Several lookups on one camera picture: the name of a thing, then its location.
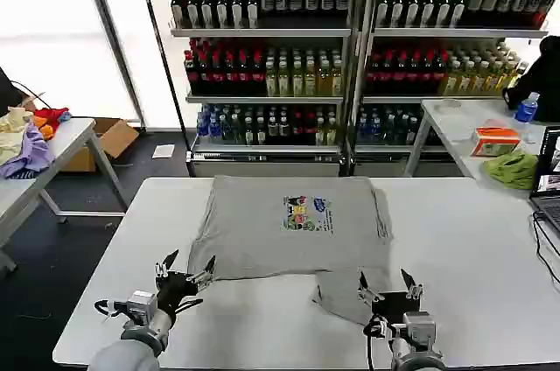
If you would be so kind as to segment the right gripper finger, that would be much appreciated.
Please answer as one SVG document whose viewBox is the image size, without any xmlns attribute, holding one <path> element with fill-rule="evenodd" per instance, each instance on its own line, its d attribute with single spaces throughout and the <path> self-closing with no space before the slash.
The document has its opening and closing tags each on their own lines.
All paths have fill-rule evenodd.
<svg viewBox="0 0 560 371">
<path fill-rule="evenodd" d="M 361 271 L 358 287 L 358 297 L 366 304 L 376 304 L 384 300 L 384 296 L 370 289 L 366 276 Z"/>
<path fill-rule="evenodd" d="M 402 279 L 407 287 L 406 298 L 419 300 L 424 294 L 424 286 L 416 283 L 414 277 L 404 269 L 401 269 Z"/>
</svg>

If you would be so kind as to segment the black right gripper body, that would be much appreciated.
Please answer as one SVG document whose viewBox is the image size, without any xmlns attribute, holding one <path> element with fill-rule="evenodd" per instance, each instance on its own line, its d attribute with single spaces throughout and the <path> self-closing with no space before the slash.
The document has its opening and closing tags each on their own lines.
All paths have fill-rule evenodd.
<svg viewBox="0 0 560 371">
<path fill-rule="evenodd" d="M 407 297 L 406 291 L 393 291 L 381 294 L 381 300 L 372 304 L 372 313 L 390 324 L 401 324 L 406 312 L 419 312 L 420 298 Z"/>
</svg>

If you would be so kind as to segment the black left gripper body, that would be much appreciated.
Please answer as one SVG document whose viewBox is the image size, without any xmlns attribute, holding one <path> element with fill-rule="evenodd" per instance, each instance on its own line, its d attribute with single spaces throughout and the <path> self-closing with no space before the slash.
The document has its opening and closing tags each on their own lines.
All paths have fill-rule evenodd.
<svg viewBox="0 0 560 371">
<path fill-rule="evenodd" d="M 175 314 L 185 297 L 198 294 L 198 285 L 188 280 L 188 275 L 169 272 L 156 277 L 157 307 L 167 314 Z"/>
</svg>

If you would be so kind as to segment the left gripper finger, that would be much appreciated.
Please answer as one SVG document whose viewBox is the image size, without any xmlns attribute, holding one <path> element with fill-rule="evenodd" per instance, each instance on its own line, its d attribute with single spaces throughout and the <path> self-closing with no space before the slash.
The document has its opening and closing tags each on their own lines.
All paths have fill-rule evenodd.
<svg viewBox="0 0 560 371">
<path fill-rule="evenodd" d="M 167 278 L 172 271 L 172 265 L 175 262 L 179 251 L 176 249 L 167 255 L 162 262 L 157 262 L 155 265 L 156 278 Z"/>
<path fill-rule="evenodd" d="M 214 279 L 216 257 L 213 255 L 202 271 L 187 278 L 187 281 L 197 287 L 207 287 Z"/>
</svg>

